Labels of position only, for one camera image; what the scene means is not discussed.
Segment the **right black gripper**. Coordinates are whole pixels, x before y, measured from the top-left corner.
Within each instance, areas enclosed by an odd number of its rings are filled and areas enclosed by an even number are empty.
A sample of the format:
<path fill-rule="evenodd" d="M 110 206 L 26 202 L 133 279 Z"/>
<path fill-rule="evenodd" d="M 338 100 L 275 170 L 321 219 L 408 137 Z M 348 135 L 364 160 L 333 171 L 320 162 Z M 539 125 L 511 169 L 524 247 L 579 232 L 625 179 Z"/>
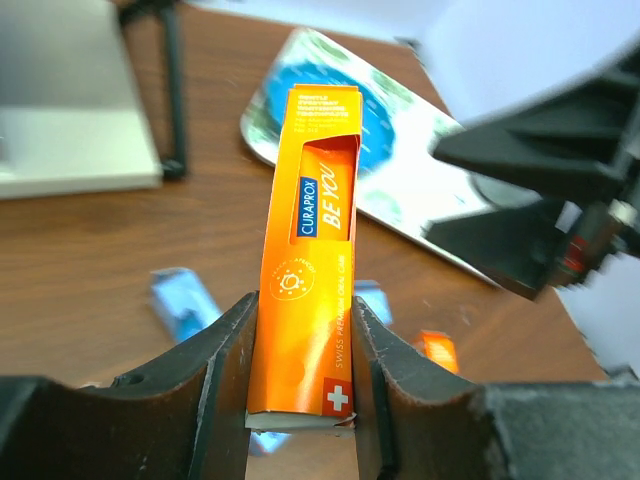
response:
<path fill-rule="evenodd" d="M 639 45 L 545 101 L 442 138 L 434 158 L 544 197 L 423 236 L 529 300 L 639 254 Z"/>

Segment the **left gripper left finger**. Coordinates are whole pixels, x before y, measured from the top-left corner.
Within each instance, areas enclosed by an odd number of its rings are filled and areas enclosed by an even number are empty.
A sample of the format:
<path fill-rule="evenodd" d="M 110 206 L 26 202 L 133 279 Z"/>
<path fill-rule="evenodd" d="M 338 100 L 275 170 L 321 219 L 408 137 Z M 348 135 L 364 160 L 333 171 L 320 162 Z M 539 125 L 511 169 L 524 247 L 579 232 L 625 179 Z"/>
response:
<path fill-rule="evenodd" d="M 242 479 L 258 295 L 108 387 L 1 379 L 4 479 Z"/>

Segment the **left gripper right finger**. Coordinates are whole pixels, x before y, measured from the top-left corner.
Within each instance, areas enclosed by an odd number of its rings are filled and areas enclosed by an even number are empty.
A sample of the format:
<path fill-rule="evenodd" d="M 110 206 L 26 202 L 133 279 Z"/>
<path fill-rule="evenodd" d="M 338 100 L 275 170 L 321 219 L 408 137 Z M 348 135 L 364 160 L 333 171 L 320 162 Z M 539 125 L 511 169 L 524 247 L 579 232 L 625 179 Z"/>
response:
<path fill-rule="evenodd" d="M 475 384 L 355 299 L 355 439 L 363 479 L 635 479 L 639 386 Z"/>

